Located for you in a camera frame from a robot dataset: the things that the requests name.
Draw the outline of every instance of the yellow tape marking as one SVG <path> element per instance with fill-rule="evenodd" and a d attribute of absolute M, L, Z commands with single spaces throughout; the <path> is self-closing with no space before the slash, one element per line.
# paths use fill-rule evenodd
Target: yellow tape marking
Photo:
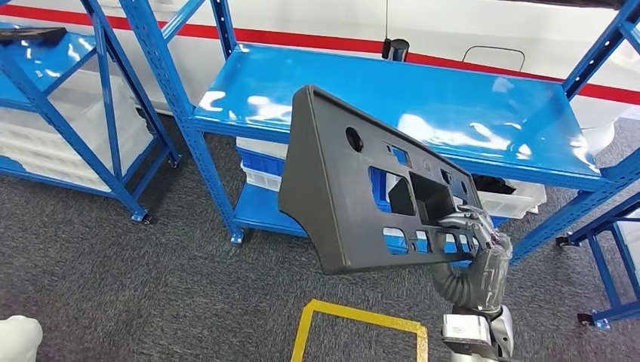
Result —
<path fill-rule="evenodd" d="M 304 355 L 306 339 L 309 336 L 309 328 L 311 327 L 311 318 L 313 317 L 314 311 L 353 319 L 354 321 L 361 321 L 382 327 L 416 333 L 417 362 L 426 362 L 427 360 L 428 343 L 426 338 L 426 328 L 423 327 L 422 324 L 402 318 L 373 313 L 372 311 L 362 311 L 360 309 L 345 307 L 344 305 L 311 299 L 311 302 L 305 305 L 302 310 L 302 316 L 300 317 L 300 324 L 298 325 L 298 332 L 296 335 L 296 342 L 294 343 L 294 353 L 291 355 L 291 362 L 302 362 L 302 356 Z"/>

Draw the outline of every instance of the white object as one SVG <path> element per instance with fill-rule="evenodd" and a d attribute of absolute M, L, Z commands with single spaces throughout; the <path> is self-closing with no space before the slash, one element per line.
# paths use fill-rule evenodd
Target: white object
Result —
<path fill-rule="evenodd" d="M 247 138 L 236 138 L 235 144 L 249 151 L 285 159 L 287 155 L 287 145 Z M 247 183 L 269 189 L 275 192 L 280 190 L 282 178 L 270 173 L 261 172 L 246 168 L 241 164 L 242 170 L 247 174 Z M 517 180 L 506 180 L 515 188 L 511 195 L 494 194 L 492 192 L 478 192 L 482 207 L 492 216 L 508 217 L 510 219 L 521 219 L 527 211 L 536 212 L 536 208 L 546 202 L 546 193 L 543 185 L 536 183 L 525 183 Z M 387 186 L 393 185 L 387 180 Z"/>
<path fill-rule="evenodd" d="M 35 362 L 42 327 L 33 318 L 14 315 L 0 321 L 0 362 Z"/>
<path fill-rule="evenodd" d="M 586 139 L 586 143 L 589 145 L 589 152 L 594 156 L 602 152 L 605 147 L 611 144 L 614 140 L 615 133 L 616 130 L 614 122 L 582 130 L 582 135 Z"/>
<path fill-rule="evenodd" d="M 240 167 L 247 174 L 247 183 L 249 185 L 258 186 L 275 192 L 280 191 L 282 177 L 246 168 L 243 163 L 240 163 Z"/>
<path fill-rule="evenodd" d="M 112 76 L 111 85 L 122 174 L 125 174 L 153 136 L 129 99 L 122 80 Z M 77 71 L 49 99 L 87 146 L 113 171 L 100 75 Z M 37 113 L 0 109 L 0 155 L 17 161 L 31 173 L 109 191 L 80 155 Z"/>
<path fill-rule="evenodd" d="M 640 210 L 636 210 L 628 217 L 640 217 Z M 635 266 L 635 276 L 640 281 L 640 222 L 618 222 L 624 243 L 629 249 L 631 260 Z"/>
<path fill-rule="evenodd" d="M 289 147 L 289 145 L 284 143 L 260 141 L 243 137 L 236 137 L 235 145 L 241 149 L 280 158 L 282 160 L 287 158 L 287 148 Z"/>
<path fill-rule="evenodd" d="M 527 211 L 537 212 L 537 207 L 546 202 L 544 185 L 514 179 L 505 179 L 505 182 L 515 188 L 511 195 L 478 192 L 482 208 L 489 215 L 522 219 Z"/>

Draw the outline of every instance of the robotic hand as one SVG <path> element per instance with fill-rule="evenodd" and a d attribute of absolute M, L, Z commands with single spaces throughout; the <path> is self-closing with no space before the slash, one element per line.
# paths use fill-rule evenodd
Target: robotic hand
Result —
<path fill-rule="evenodd" d="M 469 205 L 457 208 L 458 212 L 441 219 L 440 224 L 471 230 L 479 248 L 467 268 L 445 263 L 430 266 L 435 288 L 454 304 L 452 314 L 444 318 L 443 340 L 453 351 L 454 361 L 509 359 L 513 353 L 513 325 L 502 299 L 511 240 L 494 228 L 484 210 Z"/>

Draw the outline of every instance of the white storage bin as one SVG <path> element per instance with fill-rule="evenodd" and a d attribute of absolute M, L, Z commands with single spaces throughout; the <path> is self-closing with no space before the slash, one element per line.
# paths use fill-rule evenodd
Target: white storage bin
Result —
<path fill-rule="evenodd" d="M 285 159 L 288 145 L 273 143 L 248 138 L 237 137 L 235 144 L 249 151 Z M 278 191 L 280 189 L 280 176 L 252 170 L 242 166 L 247 174 L 247 183 L 265 189 Z M 537 207 L 546 202 L 546 193 L 543 185 L 526 183 L 507 179 L 507 184 L 515 188 L 511 195 L 494 194 L 492 192 L 478 192 L 482 207 L 492 216 L 521 219 L 528 211 L 537 213 Z"/>
<path fill-rule="evenodd" d="M 111 83 L 120 161 L 125 174 L 153 136 L 128 97 L 122 80 L 112 76 Z M 112 171 L 100 75 L 77 71 L 49 99 Z M 109 191 L 82 157 L 37 113 L 0 108 L 0 155 L 17 161 L 31 173 Z"/>
<path fill-rule="evenodd" d="M 247 149 L 283 160 L 287 158 L 287 148 L 289 147 L 289 145 L 285 145 L 284 143 L 267 142 L 242 137 L 235 138 L 235 145 L 241 149 Z"/>
<path fill-rule="evenodd" d="M 511 195 L 478 192 L 482 207 L 492 216 L 522 219 L 527 211 L 537 213 L 537 207 L 546 202 L 544 185 L 514 179 L 505 182 L 515 188 Z"/>
<path fill-rule="evenodd" d="M 247 183 L 249 185 L 258 186 L 275 192 L 280 191 L 280 183 L 282 182 L 282 178 L 280 176 L 246 168 L 242 163 L 240 163 L 240 167 L 247 174 Z"/>
<path fill-rule="evenodd" d="M 122 80 L 115 76 L 110 79 L 115 124 L 118 138 L 122 139 L 132 129 L 137 129 L 137 126 L 146 122 L 137 114 Z M 98 73 L 82 70 L 74 72 L 49 96 L 49 100 L 90 148 L 94 149 L 105 140 L 109 142 Z M 64 138 L 37 113 L 0 108 L 0 138 L 50 152 L 76 154 Z M 101 156 L 100 160 L 111 167 L 111 156 Z"/>

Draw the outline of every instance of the blue metal shelf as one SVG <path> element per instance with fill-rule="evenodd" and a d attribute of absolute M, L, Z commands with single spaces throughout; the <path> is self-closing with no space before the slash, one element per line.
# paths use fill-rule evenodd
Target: blue metal shelf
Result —
<path fill-rule="evenodd" d="M 234 212 L 202 134 L 288 143 L 291 97 L 306 84 L 397 127 L 470 172 L 580 190 L 516 241 L 512 263 L 640 179 L 640 150 L 614 167 L 594 166 L 569 105 L 622 40 L 640 50 L 640 35 L 632 30 L 640 20 L 640 0 L 625 2 L 562 84 L 237 44 L 227 1 L 211 1 L 227 61 L 195 109 L 167 43 L 200 0 L 189 0 L 162 31 L 148 2 L 119 1 L 232 242 L 242 241 L 241 227 L 288 233 L 297 228 L 274 212 L 275 195 L 266 190 L 245 186 Z"/>
<path fill-rule="evenodd" d="M 137 201 L 142 191 L 159 169 L 169 160 L 172 167 L 180 161 L 175 145 L 168 138 L 164 126 L 151 105 L 140 80 L 134 73 L 122 46 L 109 26 L 106 16 L 97 0 L 80 0 L 87 11 L 94 28 L 94 36 L 67 33 L 56 44 L 44 44 L 38 41 L 15 41 L 0 44 L 0 106 L 37 112 L 55 131 L 82 157 L 93 172 L 104 182 L 110 191 L 105 192 L 87 186 L 76 185 L 59 179 L 26 171 L 18 162 L 6 157 L 0 159 L 0 173 L 24 179 L 66 187 L 78 191 L 115 198 L 131 212 L 131 218 L 137 222 L 148 220 L 147 210 Z M 8 23 L 0 23 L 0 28 L 18 28 Z M 113 172 L 96 156 L 91 147 L 75 132 L 49 101 L 48 95 L 71 74 L 79 69 L 89 58 L 97 55 L 100 70 L 100 85 L 103 92 L 103 105 L 106 116 L 106 129 Z M 153 133 L 149 145 L 137 156 L 128 172 L 122 175 L 118 132 L 115 125 L 112 90 L 109 78 L 109 58 L 120 68 L 124 79 L 134 92 L 138 103 Z M 152 148 L 159 146 L 159 153 L 150 167 L 141 176 L 135 189 L 127 190 L 127 183 Z"/>
<path fill-rule="evenodd" d="M 245 184 L 235 206 L 234 220 L 245 228 L 306 237 L 298 223 L 278 211 L 278 194 Z"/>
<path fill-rule="evenodd" d="M 0 29 L 20 27 L 23 26 L 0 23 Z M 5 50 L 38 89 L 49 95 L 96 54 L 96 39 L 68 32 L 55 46 L 43 46 L 37 41 L 21 41 L 5 45 Z M 0 74 L 0 106 L 35 112 L 23 93 L 3 74 Z"/>
<path fill-rule="evenodd" d="M 401 87 L 382 74 L 403 79 Z M 559 83 L 239 44 L 193 112 L 199 130 L 288 143 L 291 99 L 314 84 L 473 173 L 596 189 L 603 179 Z"/>

